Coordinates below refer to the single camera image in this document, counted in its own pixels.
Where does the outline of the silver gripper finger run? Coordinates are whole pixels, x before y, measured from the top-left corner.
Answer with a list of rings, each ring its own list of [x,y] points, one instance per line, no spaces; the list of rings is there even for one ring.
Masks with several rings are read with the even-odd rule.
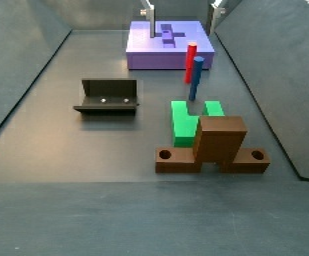
[[[141,15],[146,17],[150,23],[150,37],[156,37],[156,6],[149,0],[141,0],[144,9],[141,10]]]
[[[212,23],[210,23],[210,32],[214,32],[217,19],[221,17],[221,15],[226,12],[225,9],[226,0],[216,0],[212,3]]]

